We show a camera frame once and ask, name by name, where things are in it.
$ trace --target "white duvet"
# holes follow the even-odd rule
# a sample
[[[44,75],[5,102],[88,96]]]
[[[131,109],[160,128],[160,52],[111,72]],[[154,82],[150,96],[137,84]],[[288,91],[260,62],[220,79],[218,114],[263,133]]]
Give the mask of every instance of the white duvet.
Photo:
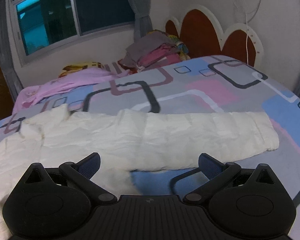
[[[2,205],[31,163],[58,167],[98,152],[101,168],[91,180],[120,196],[138,194],[131,170],[197,167],[202,152],[237,161],[278,147],[265,113],[70,115],[62,105],[24,120],[18,133],[0,143],[0,240],[10,236]]]

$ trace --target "wall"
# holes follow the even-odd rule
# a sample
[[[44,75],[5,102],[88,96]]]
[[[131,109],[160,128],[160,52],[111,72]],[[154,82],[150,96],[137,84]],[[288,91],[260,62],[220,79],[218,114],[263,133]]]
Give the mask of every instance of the wall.
[[[219,20],[223,30],[245,21],[245,14],[235,0],[171,0],[171,14],[182,19],[187,7],[201,4]],[[258,0],[245,0],[247,12]],[[260,70],[293,90],[300,73],[300,0],[261,0],[259,11],[249,25],[258,34],[265,51]]]
[[[155,29],[162,29],[163,22],[169,14],[169,0],[151,1],[150,17]],[[10,22],[8,10],[7,22]],[[14,67],[24,87],[43,84],[55,79],[64,66],[76,62],[110,63],[119,60],[124,57],[126,47],[133,43],[133,26],[119,27],[115,30],[101,31],[81,43],[68,44],[21,66],[9,24],[8,32]]]

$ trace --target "patterned bed sheet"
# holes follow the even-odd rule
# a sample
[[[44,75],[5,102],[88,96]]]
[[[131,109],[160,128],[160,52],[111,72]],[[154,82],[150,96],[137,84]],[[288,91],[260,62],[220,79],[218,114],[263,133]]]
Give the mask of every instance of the patterned bed sheet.
[[[238,163],[243,168],[271,166],[297,207],[289,235],[300,240],[300,99],[263,73],[230,57],[210,56],[78,87],[1,120],[0,141],[17,132],[25,118],[64,103],[72,112],[112,115],[125,108],[161,114],[266,112],[279,135],[279,149]],[[143,195],[183,197],[208,180],[188,171],[134,171],[131,176]]]

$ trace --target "headboard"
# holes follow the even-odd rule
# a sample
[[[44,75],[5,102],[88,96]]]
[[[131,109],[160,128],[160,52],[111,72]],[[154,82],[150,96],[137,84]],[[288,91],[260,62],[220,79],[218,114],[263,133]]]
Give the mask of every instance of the headboard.
[[[202,5],[189,8],[181,24],[175,17],[169,17],[165,21],[165,31],[178,36],[186,44],[191,58],[225,55],[247,63],[247,26],[237,23],[223,32],[217,18]],[[263,47],[249,26],[248,55],[249,65],[258,68],[263,57]]]

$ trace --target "cable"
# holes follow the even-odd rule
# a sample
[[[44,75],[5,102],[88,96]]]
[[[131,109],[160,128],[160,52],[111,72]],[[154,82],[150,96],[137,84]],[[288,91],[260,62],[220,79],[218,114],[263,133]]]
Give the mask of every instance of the cable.
[[[246,16],[246,32],[247,32],[247,36],[246,36],[246,52],[247,52],[247,65],[249,65],[249,52],[248,52],[248,17],[247,17],[247,12],[246,12],[246,2],[245,0],[243,0],[243,10],[244,10],[244,14]]]
[[[253,13],[253,15],[251,16],[251,18],[248,20],[248,23],[249,23],[249,22],[256,16],[256,14],[258,13],[259,8],[260,8],[260,4],[261,4],[261,0],[258,1],[258,4],[257,4],[256,8],[254,8],[251,12],[247,12],[247,14],[252,14],[252,13]],[[238,5],[237,5],[237,3],[235,2],[235,0],[234,0],[234,6],[235,6],[236,9],[238,9]]]
[[[256,16],[256,14],[257,14],[257,12],[258,12],[258,10],[259,10],[259,8],[260,8],[260,4],[261,4],[261,0],[259,0],[256,9],[254,9],[254,10],[252,10],[252,11],[250,12],[250,13],[253,13],[253,12],[254,12],[254,14],[253,14],[252,17],[250,18],[250,20],[248,20],[248,23],[251,22],[252,19]]]

